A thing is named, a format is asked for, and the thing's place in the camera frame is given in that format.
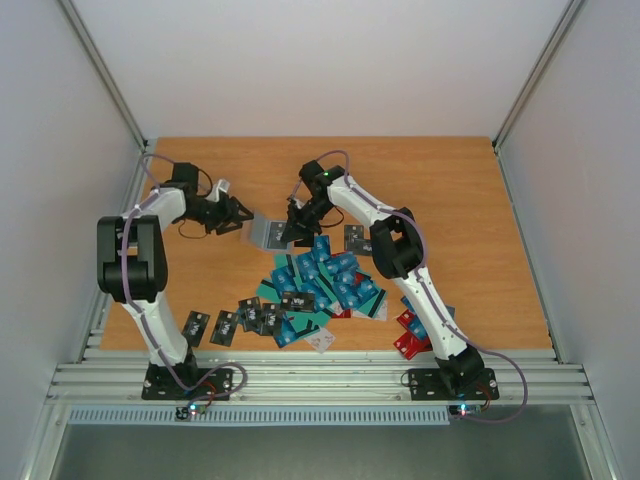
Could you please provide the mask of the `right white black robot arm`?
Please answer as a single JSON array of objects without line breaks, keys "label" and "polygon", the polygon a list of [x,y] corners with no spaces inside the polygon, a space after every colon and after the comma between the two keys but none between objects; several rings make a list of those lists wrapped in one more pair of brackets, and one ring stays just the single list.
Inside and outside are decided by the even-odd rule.
[{"label": "right white black robot arm", "polygon": [[379,201],[340,166],[325,170],[312,160],[301,167],[299,178],[311,197],[304,204],[289,200],[282,240],[301,241],[320,234],[321,220],[334,207],[349,213],[369,229],[378,273],[401,290],[424,326],[444,390],[452,397],[461,397],[484,388],[484,361],[478,348],[457,327],[431,280],[424,238],[412,212]]}]

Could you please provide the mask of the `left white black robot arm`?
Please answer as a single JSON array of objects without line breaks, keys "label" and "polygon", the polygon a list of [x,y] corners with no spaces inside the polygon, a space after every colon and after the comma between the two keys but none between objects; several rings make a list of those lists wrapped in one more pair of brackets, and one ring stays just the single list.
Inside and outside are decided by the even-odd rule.
[{"label": "left white black robot arm", "polygon": [[169,179],[150,178],[153,186],[141,203],[97,223],[97,283],[129,313],[145,341],[150,375],[146,392],[189,398],[207,379],[166,298],[164,231],[177,222],[191,221],[203,226],[205,234],[223,235],[254,218],[229,194],[229,181],[209,180],[203,187],[203,174],[194,164],[174,162]]}]

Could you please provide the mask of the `black vip membership card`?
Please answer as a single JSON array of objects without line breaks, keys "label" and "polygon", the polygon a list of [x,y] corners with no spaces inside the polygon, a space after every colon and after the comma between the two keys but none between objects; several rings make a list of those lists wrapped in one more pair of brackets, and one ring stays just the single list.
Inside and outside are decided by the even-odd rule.
[{"label": "black vip membership card", "polygon": [[285,291],[282,293],[280,307],[285,311],[314,313],[315,295],[308,292]]}]

